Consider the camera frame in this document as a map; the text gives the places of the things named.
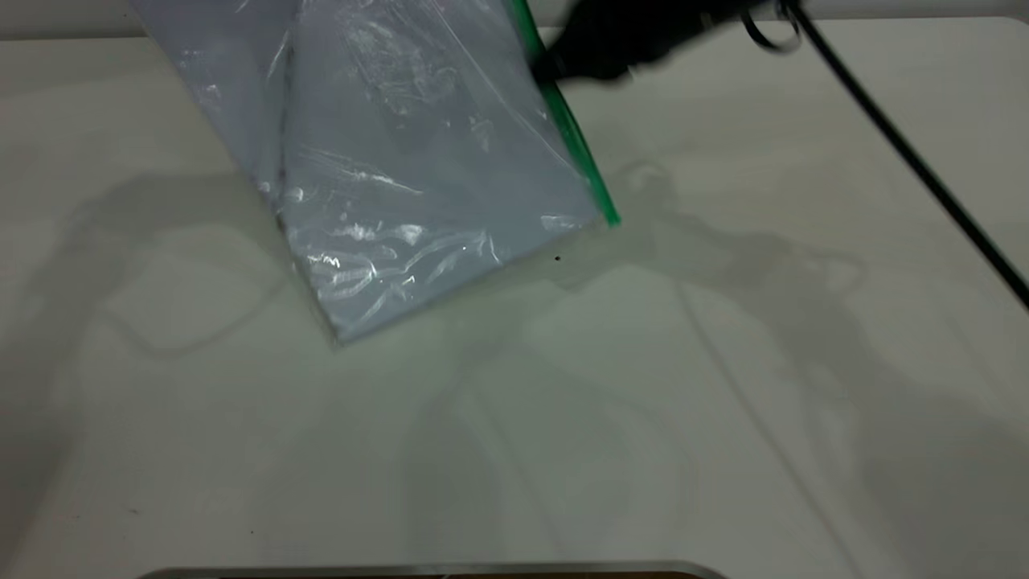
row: black cord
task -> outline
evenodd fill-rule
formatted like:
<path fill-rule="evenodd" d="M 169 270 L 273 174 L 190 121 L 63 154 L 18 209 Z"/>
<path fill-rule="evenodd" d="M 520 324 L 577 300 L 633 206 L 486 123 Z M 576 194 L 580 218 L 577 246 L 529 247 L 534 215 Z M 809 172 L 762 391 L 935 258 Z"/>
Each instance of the black cord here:
<path fill-rule="evenodd" d="M 843 83 L 843 85 L 850 92 L 857 104 L 861 106 L 864 112 L 872 118 L 876 126 L 882 131 L 883 136 L 886 140 L 893 145 L 897 153 L 900 155 L 908 166 L 918 175 L 918 178 L 925 183 L 925 186 L 929 189 L 929 192 L 936 197 L 936 201 L 944 207 L 951 218 L 961 227 L 965 236 L 975 245 L 975 248 L 980 250 L 986 260 L 990 261 L 993 268 L 1007 284 L 1010 289 L 1012 294 L 1018 298 L 1019 302 L 1022 303 L 1022 307 L 1029 313 L 1029 286 L 1026 285 L 1025 279 L 1022 275 L 1015 268 L 1014 265 L 1004 257 L 1003 253 L 994 245 L 993 240 L 990 236 L 984 231 L 975 220 L 965 211 L 965 208 L 961 203 L 954 197 L 954 194 L 947 188 L 939 177 L 929 168 L 924 160 L 922 160 L 921 155 L 918 151 L 908 142 L 908 139 L 900 134 L 900 131 L 893 124 L 892 121 L 886 116 L 876 104 L 872 97 L 861 87 L 861 84 L 856 78 L 847 70 L 847 67 L 843 64 L 840 58 L 829 46 L 828 42 L 822 38 L 821 33 L 818 28 L 815 27 L 814 23 L 808 16 L 808 13 L 801 7 L 797 0 L 783 0 L 782 7 L 785 9 L 786 14 L 790 17 L 792 22 L 800 25 L 804 33 L 808 35 L 811 43 L 815 45 L 821 53 L 822 59 L 828 65 L 832 72 L 837 75 L 837 78 Z"/>

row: clear plastic bag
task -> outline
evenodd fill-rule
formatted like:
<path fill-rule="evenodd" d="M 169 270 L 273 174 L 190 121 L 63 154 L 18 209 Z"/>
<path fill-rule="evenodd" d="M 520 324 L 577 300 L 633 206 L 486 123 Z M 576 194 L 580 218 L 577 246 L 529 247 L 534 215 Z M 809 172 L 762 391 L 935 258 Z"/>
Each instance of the clear plastic bag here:
<path fill-rule="evenodd" d="M 600 215 L 507 0 L 134 4 L 341 340 Z"/>

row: white table surface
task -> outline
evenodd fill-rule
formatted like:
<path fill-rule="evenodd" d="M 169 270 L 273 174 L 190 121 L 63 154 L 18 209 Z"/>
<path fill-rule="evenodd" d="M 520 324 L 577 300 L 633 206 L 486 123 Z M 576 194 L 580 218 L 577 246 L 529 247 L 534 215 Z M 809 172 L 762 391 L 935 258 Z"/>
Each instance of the white table surface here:
<path fill-rule="evenodd" d="M 1029 28 L 824 29 L 1029 270 Z M 0 43 L 0 576 L 1029 571 L 1029 318 L 812 50 L 567 94 L 625 225 L 338 350 L 155 47 Z"/>

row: black object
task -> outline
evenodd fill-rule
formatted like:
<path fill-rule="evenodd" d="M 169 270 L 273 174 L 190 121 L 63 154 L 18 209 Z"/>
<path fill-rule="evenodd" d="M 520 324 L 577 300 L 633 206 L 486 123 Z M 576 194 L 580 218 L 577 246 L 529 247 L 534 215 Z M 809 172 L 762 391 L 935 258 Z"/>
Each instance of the black object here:
<path fill-rule="evenodd" d="M 537 82 L 613 80 L 766 0 L 579 0 L 532 66 Z"/>
<path fill-rule="evenodd" d="M 879 128 L 883 136 L 886 137 L 886 140 L 893 145 L 897 154 L 918 175 L 918 178 L 922 180 L 922 183 L 929 189 L 929 192 L 932 193 L 939 205 L 954 219 L 954 222 L 961 227 L 961 230 L 964 231 L 968 240 L 986 257 L 986 260 L 993 265 L 997 275 L 1004 280 L 1012 294 L 1022 303 L 1022 307 L 1029 313 L 1029 286 L 1026 285 L 1025 279 L 1023 279 L 1019 270 L 1000 252 L 1000 249 L 993 243 L 990 236 L 979 226 L 979 223 L 968 214 L 961 205 L 961 202 L 955 198 L 954 193 L 950 191 L 947 185 L 936 176 L 936 173 L 922 159 L 922 156 L 915 150 L 915 147 L 911 146 L 911 143 L 900 134 L 900 131 L 886 116 L 886 113 L 872 100 L 868 93 L 864 91 L 857 79 L 854 78 L 854 75 L 843 64 L 843 61 L 840 60 L 840 57 L 832 50 L 832 47 L 822 37 L 818 28 L 811 22 L 811 17 L 801 7 L 800 2 L 797 0 L 785 0 L 782 5 L 791 20 L 800 25 L 804 33 L 811 39 L 811 43 L 821 53 L 822 59 L 825 60 L 825 64 L 832 69 L 840 82 L 850 92 L 854 100 L 857 101 L 857 104 L 860 105 L 876 126 Z"/>
<path fill-rule="evenodd" d="M 773 43 L 750 19 L 750 9 L 762 1 L 580 0 L 562 35 L 533 63 L 532 73 L 540 83 L 576 76 L 612 80 L 631 66 L 658 61 L 675 46 L 735 16 L 743 17 L 747 33 L 765 49 L 778 53 L 791 51 L 795 42 Z M 873 123 L 1029 313 L 1029 285 L 1025 279 L 854 78 L 801 7 L 800 0 L 780 0 L 778 10 L 794 30 L 803 30 L 811 39 Z"/>

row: plastic wrap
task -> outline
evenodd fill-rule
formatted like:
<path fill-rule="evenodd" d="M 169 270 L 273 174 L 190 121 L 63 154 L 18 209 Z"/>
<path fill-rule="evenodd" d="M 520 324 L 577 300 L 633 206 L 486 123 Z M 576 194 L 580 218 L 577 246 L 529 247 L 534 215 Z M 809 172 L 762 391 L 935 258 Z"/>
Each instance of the plastic wrap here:
<path fill-rule="evenodd" d="M 341 340 L 600 214 L 505 0 L 134 4 Z"/>

